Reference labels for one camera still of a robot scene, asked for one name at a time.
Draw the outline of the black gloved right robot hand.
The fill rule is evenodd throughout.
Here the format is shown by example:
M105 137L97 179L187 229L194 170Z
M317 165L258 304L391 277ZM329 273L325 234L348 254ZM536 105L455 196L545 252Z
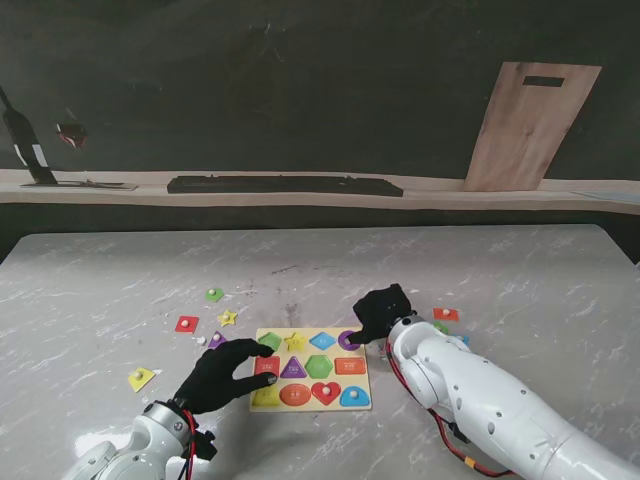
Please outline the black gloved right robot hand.
M372 290L353 306L361 329L347 336L350 344L362 345L387 338L393 326L415 314L412 305L398 283Z

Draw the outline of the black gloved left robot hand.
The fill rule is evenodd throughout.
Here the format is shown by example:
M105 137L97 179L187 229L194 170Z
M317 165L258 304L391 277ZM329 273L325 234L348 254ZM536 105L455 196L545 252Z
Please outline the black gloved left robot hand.
M270 358L274 350L253 339L236 339L208 349L174 394L173 400L193 415L219 410L232 400L271 386L275 374L264 372L235 379L235 370L250 358Z

